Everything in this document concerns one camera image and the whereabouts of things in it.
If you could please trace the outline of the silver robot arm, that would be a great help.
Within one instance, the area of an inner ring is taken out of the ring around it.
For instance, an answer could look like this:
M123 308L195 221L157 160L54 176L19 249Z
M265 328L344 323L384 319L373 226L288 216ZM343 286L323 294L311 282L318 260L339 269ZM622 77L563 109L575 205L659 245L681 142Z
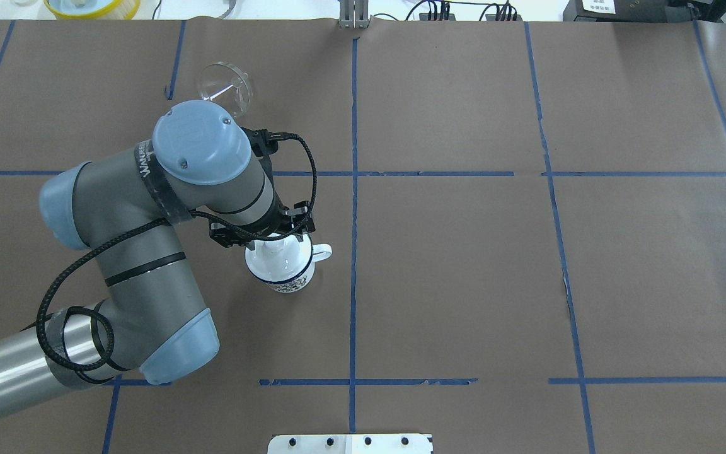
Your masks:
M31 325L0 340L0 419L138 369L167 384L219 351L175 227L209 222L220 245L303 240L308 201L285 206L270 155L291 132L246 129L207 100L176 104L132 149L86 161L43 185L38 206L55 238L84 255L53 279Z

